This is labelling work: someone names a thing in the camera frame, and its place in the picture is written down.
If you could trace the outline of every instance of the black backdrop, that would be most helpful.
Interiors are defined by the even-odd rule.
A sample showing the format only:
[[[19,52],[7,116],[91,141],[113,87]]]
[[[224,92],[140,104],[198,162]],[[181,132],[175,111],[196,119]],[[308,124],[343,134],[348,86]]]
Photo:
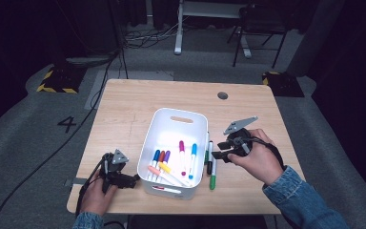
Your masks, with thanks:
[[[313,99],[366,181],[366,1],[346,1],[308,76]]]

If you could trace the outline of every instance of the pink marker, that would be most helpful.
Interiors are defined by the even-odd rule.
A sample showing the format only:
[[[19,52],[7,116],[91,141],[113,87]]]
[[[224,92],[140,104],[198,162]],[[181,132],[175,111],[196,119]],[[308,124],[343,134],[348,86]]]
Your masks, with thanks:
[[[179,149],[180,149],[180,163],[182,166],[182,176],[186,175],[186,158],[185,158],[185,151],[184,151],[184,142],[179,142]]]
[[[151,165],[148,166],[148,169],[150,170],[151,173],[160,176],[162,178],[164,178],[165,180],[167,180],[169,183],[175,185],[175,186],[181,186],[181,184],[179,182],[177,182],[176,180],[174,180],[172,177],[169,177],[167,174],[164,173],[160,173],[159,170],[155,169],[154,167],[152,167]]]

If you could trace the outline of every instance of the chair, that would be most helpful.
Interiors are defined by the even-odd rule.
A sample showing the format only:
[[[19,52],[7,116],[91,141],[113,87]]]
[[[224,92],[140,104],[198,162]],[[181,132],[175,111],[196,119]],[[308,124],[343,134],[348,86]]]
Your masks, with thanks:
[[[233,67],[235,67],[236,64],[237,53],[239,51],[240,41],[243,35],[268,36],[267,39],[262,43],[262,46],[264,46],[273,35],[280,34],[282,37],[279,47],[278,49],[274,49],[276,51],[272,65],[272,68],[274,68],[287,32],[291,29],[289,26],[289,19],[291,15],[292,14],[287,10],[280,11],[278,6],[271,2],[260,2],[260,0],[258,2],[251,1],[247,7],[241,8],[239,10],[238,24],[234,27],[234,30],[227,42],[229,43],[231,41],[234,34],[238,35]],[[267,50],[264,48],[254,48],[254,50],[255,49]]]

